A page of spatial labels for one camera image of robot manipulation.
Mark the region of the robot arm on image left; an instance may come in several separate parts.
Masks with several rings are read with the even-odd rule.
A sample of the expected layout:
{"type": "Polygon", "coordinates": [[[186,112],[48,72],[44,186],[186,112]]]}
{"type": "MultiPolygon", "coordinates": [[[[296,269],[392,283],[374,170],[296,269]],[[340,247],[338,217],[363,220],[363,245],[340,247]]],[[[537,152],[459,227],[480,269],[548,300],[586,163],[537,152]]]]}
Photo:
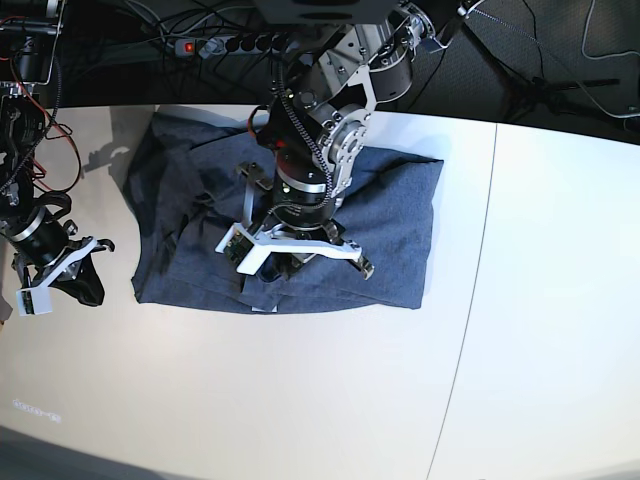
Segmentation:
{"type": "Polygon", "coordinates": [[[92,256],[115,249],[109,239],[76,236],[69,191],[42,184],[46,172],[36,161],[52,130],[71,137],[57,120],[62,69],[56,48],[65,7],[63,1],[1,4],[1,236],[15,250],[23,316],[50,312],[53,290],[84,306],[101,305],[105,292],[92,256]]]}

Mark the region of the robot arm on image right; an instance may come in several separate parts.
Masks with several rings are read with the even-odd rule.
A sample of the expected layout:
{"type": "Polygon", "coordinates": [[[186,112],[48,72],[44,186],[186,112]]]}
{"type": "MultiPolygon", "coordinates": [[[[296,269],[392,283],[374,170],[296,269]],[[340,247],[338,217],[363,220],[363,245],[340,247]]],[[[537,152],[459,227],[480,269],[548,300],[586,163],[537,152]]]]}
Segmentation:
{"type": "Polygon", "coordinates": [[[335,220],[371,116],[408,92],[417,49],[446,50],[476,8],[474,1],[358,1],[277,9],[278,21],[301,28],[279,53],[269,118],[254,133],[275,157],[270,207],[254,217],[246,202],[242,221],[218,245],[239,273],[255,275],[274,261],[288,275],[321,256],[373,274],[335,220]]]}

